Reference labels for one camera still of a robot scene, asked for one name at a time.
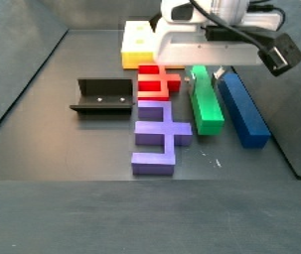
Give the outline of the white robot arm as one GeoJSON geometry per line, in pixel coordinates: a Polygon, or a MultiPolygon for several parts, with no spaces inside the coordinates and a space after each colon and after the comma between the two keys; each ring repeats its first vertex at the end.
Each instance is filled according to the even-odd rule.
{"type": "Polygon", "coordinates": [[[269,0],[162,0],[150,20],[154,61],[170,65],[257,65],[279,75],[285,14],[269,0]]]}

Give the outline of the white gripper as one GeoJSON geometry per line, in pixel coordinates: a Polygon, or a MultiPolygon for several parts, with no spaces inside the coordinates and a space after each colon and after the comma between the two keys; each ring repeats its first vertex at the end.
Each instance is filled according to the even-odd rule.
{"type": "MultiPolygon", "coordinates": [[[[154,61],[160,65],[190,65],[190,76],[197,80],[196,64],[204,65],[257,65],[261,64],[257,47],[231,37],[209,40],[205,28],[216,24],[196,13],[189,20],[173,20],[170,14],[162,14],[154,29],[154,61]]],[[[226,72],[220,66],[213,72],[218,80],[226,72]]]]}

